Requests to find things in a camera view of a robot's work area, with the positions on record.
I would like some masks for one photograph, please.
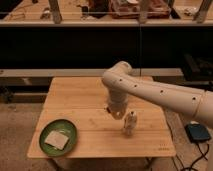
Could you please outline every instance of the bread slice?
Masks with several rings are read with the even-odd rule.
[[[69,138],[66,135],[58,131],[51,131],[44,142],[59,150],[63,150],[68,140]]]

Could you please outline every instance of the wooden table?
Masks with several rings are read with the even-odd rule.
[[[56,119],[72,121],[78,141],[65,158],[168,157],[175,148],[160,107],[129,97],[128,111],[138,114],[131,138],[122,134],[123,120],[106,111],[107,89],[100,77],[54,78],[37,123],[27,156],[48,158],[39,147],[42,129]]]

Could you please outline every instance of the black wall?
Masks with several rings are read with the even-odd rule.
[[[213,27],[0,27],[0,68],[179,67],[212,42]]]

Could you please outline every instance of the plate rim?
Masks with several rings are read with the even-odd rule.
[[[67,152],[65,152],[65,153],[63,153],[63,154],[61,154],[61,155],[48,154],[48,153],[45,152],[44,148],[43,148],[42,145],[41,145],[41,136],[42,136],[42,134],[44,133],[44,131],[48,128],[48,126],[50,126],[50,125],[53,124],[54,122],[58,122],[58,121],[66,121],[66,122],[69,122],[71,125],[73,125],[73,127],[74,127],[74,129],[75,129],[75,132],[76,132],[76,138],[75,138],[75,141],[74,141],[74,143],[73,143],[73,146],[72,146],[71,149],[68,150]],[[40,136],[39,136],[39,146],[40,146],[40,149],[41,149],[47,156],[49,156],[49,157],[59,157],[59,156],[66,155],[67,153],[69,153],[69,152],[75,147],[75,145],[76,145],[76,143],[77,143],[77,139],[78,139],[78,138],[77,138],[77,137],[78,137],[77,132],[78,132],[78,131],[77,131],[77,128],[76,128],[75,124],[74,124],[72,121],[70,121],[70,120],[68,120],[68,119],[56,119],[56,120],[53,120],[52,122],[48,123],[48,124],[43,128],[43,130],[42,130],[41,133],[40,133]]]

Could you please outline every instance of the table leg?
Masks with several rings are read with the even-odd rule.
[[[154,164],[154,162],[157,160],[156,157],[152,157],[151,159],[149,159],[148,157],[146,158],[148,164],[144,167],[144,169],[150,170],[152,165]]]
[[[61,167],[58,166],[58,164],[53,159],[49,158],[49,159],[46,159],[46,160],[55,169],[55,171],[61,171],[62,170]]]

